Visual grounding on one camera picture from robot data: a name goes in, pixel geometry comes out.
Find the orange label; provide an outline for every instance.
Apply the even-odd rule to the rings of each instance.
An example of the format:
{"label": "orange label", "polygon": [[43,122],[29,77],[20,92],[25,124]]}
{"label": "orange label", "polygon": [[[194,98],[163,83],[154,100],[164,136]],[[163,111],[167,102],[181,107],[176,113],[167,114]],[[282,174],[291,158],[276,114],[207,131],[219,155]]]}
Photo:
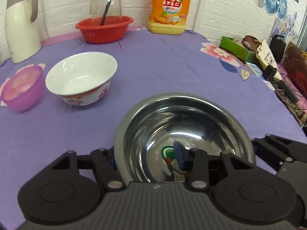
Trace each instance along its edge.
{"label": "orange label", "polygon": [[151,0],[149,22],[185,26],[191,0]]}

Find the black speaker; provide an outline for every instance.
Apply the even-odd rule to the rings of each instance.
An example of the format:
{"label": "black speaker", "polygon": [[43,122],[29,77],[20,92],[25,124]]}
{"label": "black speaker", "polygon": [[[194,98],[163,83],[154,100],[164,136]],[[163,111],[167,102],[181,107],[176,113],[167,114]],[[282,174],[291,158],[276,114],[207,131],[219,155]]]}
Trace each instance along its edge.
{"label": "black speaker", "polygon": [[286,42],[283,38],[284,36],[277,34],[273,37],[270,44],[270,49],[277,63],[280,63],[286,49]]}

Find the white thermos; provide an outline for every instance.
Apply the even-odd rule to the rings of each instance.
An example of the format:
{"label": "white thermos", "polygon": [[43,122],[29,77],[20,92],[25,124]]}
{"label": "white thermos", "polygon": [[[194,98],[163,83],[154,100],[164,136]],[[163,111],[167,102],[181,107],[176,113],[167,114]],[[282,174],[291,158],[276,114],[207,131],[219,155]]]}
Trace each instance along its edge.
{"label": "white thermos", "polygon": [[37,12],[38,0],[7,0],[5,35],[14,63],[26,60],[41,48]]}

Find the black stirring rod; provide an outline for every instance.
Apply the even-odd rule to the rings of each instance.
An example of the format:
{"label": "black stirring rod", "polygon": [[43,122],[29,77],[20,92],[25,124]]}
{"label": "black stirring rod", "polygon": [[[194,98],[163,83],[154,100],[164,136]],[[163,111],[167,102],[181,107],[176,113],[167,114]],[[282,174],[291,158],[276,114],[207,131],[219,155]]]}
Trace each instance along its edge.
{"label": "black stirring rod", "polygon": [[112,0],[108,1],[107,5],[106,5],[106,8],[105,8],[105,10],[104,10],[104,13],[103,13],[103,16],[102,16],[102,20],[101,20],[100,26],[104,25],[104,23],[105,23],[106,14],[108,13],[108,10],[109,10],[111,1],[112,1]]}

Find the bowl rim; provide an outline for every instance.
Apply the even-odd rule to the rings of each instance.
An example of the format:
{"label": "bowl rim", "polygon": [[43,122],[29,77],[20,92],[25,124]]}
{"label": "bowl rim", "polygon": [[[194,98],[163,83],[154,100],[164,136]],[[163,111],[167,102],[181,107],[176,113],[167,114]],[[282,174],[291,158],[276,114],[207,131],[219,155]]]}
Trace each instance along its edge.
{"label": "bowl rim", "polygon": [[197,96],[194,94],[187,94],[187,93],[178,93],[178,92],[173,92],[173,93],[163,93],[163,94],[157,94],[153,95],[151,97],[145,98],[144,100],[141,100],[138,102],[134,107],[132,107],[124,116],[122,119],[121,123],[119,124],[119,127],[116,132],[115,136],[115,141],[114,141],[114,157],[115,157],[115,163],[117,170],[125,182],[125,184],[128,186],[130,182],[134,182],[132,176],[130,175],[128,165],[125,160],[125,155],[124,155],[124,144],[125,144],[125,134],[127,132],[127,129],[134,119],[134,117],[143,109],[145,108],[148,104],[163,100],[163,99],[168,99],[171,97],[186,97],[186,98],[192,98],[198,101],[202,101],[204,103],[211,104],[213,107],[215,107],[217,110],[222,111],[230,120],[233,121],[233,123],[236,125],[237,130],[239,130],[239,135],[242,138],[243,144],[246,146],[246,152],[248,155],[248,161],[251,162],[252,164],[256,163],[255,159],[255,154],[254,154],[254,149],[251,143],[251,139],[249,138],[248,134],[246,133],[245,129],[243,126],[239,123],[239,121],[232,115],[230,112],[225,110],[223,107],[220,105],[205,99],[201,96]]}
{"label": "bowl rim", "polygon": [[[24,74],[24,73],[27,73],[27,72],[29,71],[29,69],[31,69],[31,70],[37,70],[37,71],[40,72],[40,74],[39,74],[37,80],[33,83],[33,85],[30,86],[30,87],[28,88],[28,90],[26,90],[25,92],[19,94],[17,97],[15,97],[15,98],[13,98],[13,99],[10,99],[10,100],[4,99],[4,98],[3,98],[3,97],[4,97],[4,94],[6,94],[9,85],[10,85],[12,82],[14,82],[19,76],[21,76],[21,75]],[[24,68],[23,70],[19,71],[18,73],[15,73],[15,74],[10,78],[10,80],[5,84],[5,86],[3,87],[2,92],[1,92],[1,95],[0,95],[0,99],[1,99],[4,103],[6,103],[6,104],[8,104],[8,103],[13,103],[16,99],[18,99],[18,97],[19,97],[20,95],[22,95],[22,94],[28,92],[30,89],[32,89],[32,87],[33,87],[35,84],[37,84],[38,80],[40,79],[40,77],[41,77],[42,75],[43,75],[43,68],[40,67],[40,66],[26,67],[26,68]]]}
{"label": "bowl rim", "polygon": [[[50,86],[49,86],[47,83],[48,83],[48,80],[50,79],[50,76],[52,75],[51,72],[55,69],[55,67],[56,67],[57,65],[60,65],[60,64],[61,64],[63,61],[65,61],[66,59],[70,59],[70,58],[72,58],[72,57],[79,56],[79,55],[81,55],[81,54],[87,54],[87,53],[99,53],[99,54],[103,54],[103,55],[106,54],[106,55],[108,55],[108,56],[111,56],[111,58],[115,61],[115,62],[114,62],[114,63],[115,63],[115,69],[114,69],[114,71],[111,73],[111,75],[108,76],[108,78],[106,78],[106,79],[105,79],[103,82],[101,82],[99,85],[94,86],[94,87],[89,88],[89,89],[80,90],[80,92],[77,92],[77,93],[57,93],[57,92],[54,92],[53,89],[50,88]],[[66,57],[65,59],[62,59],[62,60],[59,61],[57,64],[55,64],[55,65],[50,69],[50,71],[47,73],[46,80],[45,80],[45,84],[46,84],[47,89],[48,89],[51,93],[53,93],[53,94],[56,94],[56,95],[59,95],[59,96],[72,96],[72,95],[78,95],[78,94],[82,94],[82,93],[88,92],[88,91],[90,91],[90,90],[92,90],[92,89],[95,89],[95,88],[97,88],[97,87],[99,87],[99,86],[105,84],[106,82],[108,82],[108,81],[113,77],[113,75],[115,74],[115,72],[116,72],[116,70],[117,70],[117,67],[118,67],[118,65],[117,65],[116,59],[115,59],[112,55],[110,55],[110,54],[108,54],[108,53],[104,53],[104,52],[83,52],[83,53],[77,53],[77,54],[68,56],[68,57]]]}
{"label": "bowl rim", "polygon": [[92,19],[92,18],[87,18],[87,19],[84,19],[82,21],[79,21],[76,24],[75,27],[77,29],[80,29],[80,30],[99,30],[99,29],[105,29],[105,28],[122,27],[122,26],[125,26],[125,25],[128,25],[128,24],[131,24],[134,21],[133,18],[129,17],[129,16],[122,16],[122,18],[125,19],[125,21],[124,22],[120,22],[120,23],[108,24],[108,25],[102,25],[102,26],[82,26],[82,24],[85,21],[88,21],[88,20]]}

